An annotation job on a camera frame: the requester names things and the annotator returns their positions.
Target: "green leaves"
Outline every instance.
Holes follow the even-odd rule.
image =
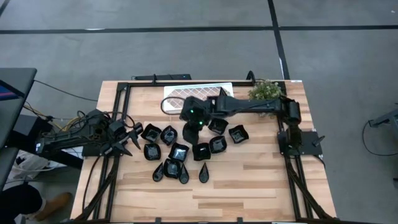
[[[252,100],[272,100],[278,98],[282,90],[278,83],[272,83],[270,80],[259,82],[249,91],[249,97]]]

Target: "yellow wire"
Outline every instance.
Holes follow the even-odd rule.
[[[61,129],[61,131],[68,131],[68,130],[70,129],[71,124],[72,124],[73,122],[77,121],[78,119],[80,119],[80,118],[79,118],[79,117],[76,117],[76,118],[71,119],[71,120],[67,123],[67,125],[65,125],[65,127]]]
[[[33,108],[31,108],[30,106],[27,106],[27,105],[24,105],[24,108],[26,108],[26,109],[31,109],[32,111],[35,111],[35,113],[37,113],[38,115],[41,115],[41,116],[43,116],[44,118],[46,117],[46,115],[44,115],[43,113],[41,113],[40,111],[38,111],[38,110],[35,110],[35,109],[33,109]],[[59,125],[59,124],[57,124],[57,123],[55,123],[55,122],[52,122],[52,124],[54,125],[54,126],[56,126],[57,128],[59,128],[60,130],[62,130],[62,127]]]

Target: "person's leg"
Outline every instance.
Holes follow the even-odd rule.
[[[22,184],[0,193],[0,217],[14,220],[19,214],[39,211],[43,204],[42,197],[34,187]]]
[[[71,198],[71,193],[62,193],[46,201],[33,186],[18,185],[0,193],[0,217],[13,221],[19,214],[23,214],[41,221],[63,208]]]

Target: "black spike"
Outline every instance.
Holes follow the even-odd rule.
[[[113,143],[112,149],[117,154],[132,156],[131,152],[128,151],[120,142]]]
[[[209,180],[209,170],[207,169],[206,162],[200,170],[199,180],[202,183],[206,183]]]
[[[189,174],[188,174],[187,168],[185,168],[185,165],[182,164],[181,174],[180,174],[180,182],[181,182],[181,184],[186,184],[186,183],[188,183],[188,181],[189,181]]]
[[[220,94],[218,96],[227,96],[225,90],[223,89],[223,87],[220,87]]]
[[[159,182],[163,178],[163,162],[156,168],[155,172],[152,174],[152,179],[154,182]]]
[[[141,147],[138,144],[138,134],[136,132],[136,130],[132,130],[129,132],[129,137],[131,138],[132,143],[134,143],[134,145],[141,150]]]

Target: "black pants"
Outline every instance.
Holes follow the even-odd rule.
[[[39,211],[42,203],[36,188],[27,184],[11,187],[0,193],[0,223],[14,223],[19,214]]]

